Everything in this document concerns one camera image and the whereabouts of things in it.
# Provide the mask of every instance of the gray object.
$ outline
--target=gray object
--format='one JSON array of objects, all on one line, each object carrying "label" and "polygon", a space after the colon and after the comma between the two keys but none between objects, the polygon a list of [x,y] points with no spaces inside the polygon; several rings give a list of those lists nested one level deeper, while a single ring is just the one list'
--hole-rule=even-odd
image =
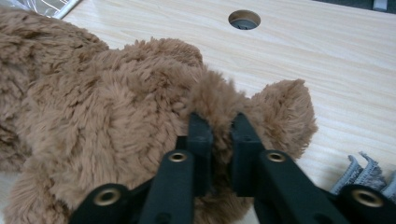
[{"label": "gray object", "polygon": [[374,0],[373,10],[385,12],[388,9],[388,0]]},{"label": "gray object", "polygon": [[387,184],[385,177],[382,175],[381,168],[378,166],[378,162],[363,152],[360,152],[360,154],[367,160],[366,167],[364,169],[361,168],[356,158],[348,156],[351,163],[340,179],[334,184],[330,193],[339,194],[341,188],[344,186],[357,184],[380,191],[384,196],[396,203],[396,172],[393,173],[391,181]]}]

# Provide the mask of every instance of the crumpled gray fabric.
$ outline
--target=crumpled gray fabric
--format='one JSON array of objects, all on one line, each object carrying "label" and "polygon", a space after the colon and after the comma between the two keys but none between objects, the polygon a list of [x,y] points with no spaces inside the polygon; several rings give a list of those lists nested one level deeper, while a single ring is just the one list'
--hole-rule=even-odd
[{"label": "crumpled gray fabric", "polygon": [[378,190],[396,203],[396,172],[393,173],[391,181],[387,184],[378,162],[363,152],[360,152],[360,154],[367,160],[366,167],[364,169],[361,168],[356,158],[349,155],[348,158],[351,163],[334,184],[330,193],[339,194],[344,186],[358,184]]}]

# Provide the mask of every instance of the wood grain surface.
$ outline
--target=wood grain surface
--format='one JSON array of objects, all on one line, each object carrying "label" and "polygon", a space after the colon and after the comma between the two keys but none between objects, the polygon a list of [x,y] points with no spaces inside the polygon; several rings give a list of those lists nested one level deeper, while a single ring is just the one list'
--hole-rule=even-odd
[{"label": "wood grain surface", "polygon": [[[239,9],[257,13],[260,26],[233,28],[228,17]],[[359,151],[386,177],[396,170],[396,15],[309,0],[84,0],[64,20],[113,49],[151,37],[184,40],[247,96],[304,79],[319,130],[298,164],[321,188],[345,171],[347,155],[364,166]]]}]

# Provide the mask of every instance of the teddy bear ear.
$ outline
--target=teddy bear ear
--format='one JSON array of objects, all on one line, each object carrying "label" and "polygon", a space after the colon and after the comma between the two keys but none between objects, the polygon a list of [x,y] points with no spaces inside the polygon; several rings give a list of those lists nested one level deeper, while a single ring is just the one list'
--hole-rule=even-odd
[{"label": "teddy bear ear", "polygon": [[318,130],[304,81],[283,80],[267,85],[251,98],[251,103],[256,114],[260,113],[256,116],[260,117],[262,124],[259,125],[264,128],[261,138],[268,138],[274,149],[299,158]]}]

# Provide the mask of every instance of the teddy bear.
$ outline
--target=teddy bear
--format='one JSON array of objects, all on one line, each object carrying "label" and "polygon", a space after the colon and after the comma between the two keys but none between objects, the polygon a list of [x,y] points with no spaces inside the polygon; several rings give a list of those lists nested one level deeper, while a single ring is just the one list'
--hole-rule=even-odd
[{"label": "teddy bear", "polygon": [[213,188],[194,200],[194,223],[232,223],[230,129],[247,116],[265,148],[297,160],[318,129],[304,81],[280,80],[248,98],[179,39],[108,45],[73,24],[0,7],[0,170],[19,172],[6,223],[67,223],[96,187],[134,189],[198,114],[214,135]]}]

